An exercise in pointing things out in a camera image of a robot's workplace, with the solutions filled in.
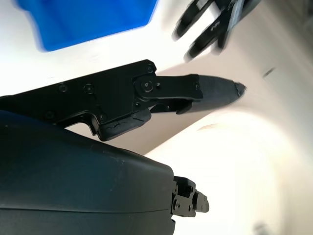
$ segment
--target black robotic arm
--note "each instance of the black robotic arm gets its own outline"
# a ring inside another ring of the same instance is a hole
[[[172,235],[172,215],[209,211],[169,166],[64,129],[83,122],[107,141],[151,113],[215,109],[245,91],[155,71],[145,60],[0,98],[0,235]]]

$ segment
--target white surface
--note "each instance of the white surface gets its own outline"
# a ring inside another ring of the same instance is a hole
[[[217,111],[147,156],[208,197],[207,214],[173,217],[175,234],[312,234],[312,165],[269,117],[234,107]]]
[[[210,10],[179,41],[172,32],[190,0],[159,0],[151,22],[142,28],[99,38],[53,52],[36,40],[32,19],[0,0],[0,96],[54,84],[143,59],[164,70],[183,62],[197,36],[214,20]]]

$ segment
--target blue container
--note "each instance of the blue container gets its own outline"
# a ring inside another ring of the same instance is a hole
[[[148,24],[157,0],[16,0],[48,51]]]

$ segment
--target white table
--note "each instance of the white table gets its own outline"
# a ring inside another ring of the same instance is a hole
[[[151,22],[142,28],[53,52],[40,48],[28,12],[14,0],[0,0],[0,96],[16,94],[143,59],[165,70],[183,63],[191,43],[213,22],[211,7],[179,41],[176,22],[191,0],[159,0]]]

